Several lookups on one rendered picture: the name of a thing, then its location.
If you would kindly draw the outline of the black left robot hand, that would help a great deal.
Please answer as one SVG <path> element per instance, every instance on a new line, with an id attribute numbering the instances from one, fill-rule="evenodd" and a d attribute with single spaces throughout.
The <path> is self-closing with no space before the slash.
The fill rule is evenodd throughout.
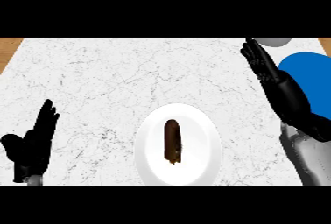
<path id="1" fill-rule="evenodd" d="M 20 137 L 5 134 L 0 138 L 8 160 L 14 163 L 14 183 L 26 183 L 30 175 L 47 171 L 51 140 L 57 126 L 59 113 L 53 102 L 45 99 L 35 118 L 33 128 Z"/>

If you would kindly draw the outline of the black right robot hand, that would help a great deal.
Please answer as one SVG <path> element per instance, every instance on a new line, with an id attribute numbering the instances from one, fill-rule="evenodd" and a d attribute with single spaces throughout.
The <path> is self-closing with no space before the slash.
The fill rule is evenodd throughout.
<path id="1" fill-rule="evenodd" d="M 311 112 L 305 93 L 295 79 L 277 69 L 268 53 L 252 38 L 245 39 L 240 54 L 282 122 L 301 130 L 319 142 L 331 141 L 331 120 Z"/>

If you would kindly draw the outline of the blue round plate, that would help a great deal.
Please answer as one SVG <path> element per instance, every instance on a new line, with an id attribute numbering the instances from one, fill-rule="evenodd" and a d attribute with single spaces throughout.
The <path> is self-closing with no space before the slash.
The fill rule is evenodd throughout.
<path id="1" fill-rule="evenodd" d="M 331 120 L 331 58 L 298 52 L 283 58 L 277 68 L 288 72 L 301 87 L 311 112 Z"/>

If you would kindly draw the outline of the brown sweet potato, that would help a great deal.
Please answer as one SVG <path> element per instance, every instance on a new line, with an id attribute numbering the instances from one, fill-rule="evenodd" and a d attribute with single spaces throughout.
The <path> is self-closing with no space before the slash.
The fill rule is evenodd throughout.
<path id="1" fill-rule="evenodd" d="M 181 134 L 180 125 L 169 119 L 163 126 L 163 157 L 174 165 L 181 161 Z"/>

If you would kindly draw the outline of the white oval plate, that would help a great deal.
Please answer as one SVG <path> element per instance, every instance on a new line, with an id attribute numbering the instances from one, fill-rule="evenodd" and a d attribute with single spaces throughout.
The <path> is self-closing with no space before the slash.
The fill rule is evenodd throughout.
<path id="1" fill-rule="evenodd" d="M 180 126 L 181 154 L 174 164 L 163 157 L 163 126 Z M 209 117 L 181 103 L 158 107 L 146 116 L 135 135 L 134 162 L 146 186 L 209 186 L 223 163 L 223 145 Z"/>

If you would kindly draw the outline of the grey round object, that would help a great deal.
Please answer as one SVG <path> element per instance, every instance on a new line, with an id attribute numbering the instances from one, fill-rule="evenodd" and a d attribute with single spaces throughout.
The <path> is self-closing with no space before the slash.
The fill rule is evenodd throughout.
<path id="1" fill-rule="evenodd" d="M 262 46 L 280 47 L 285 46 L 291 38 L 254 38 L 255 42 Z"/>

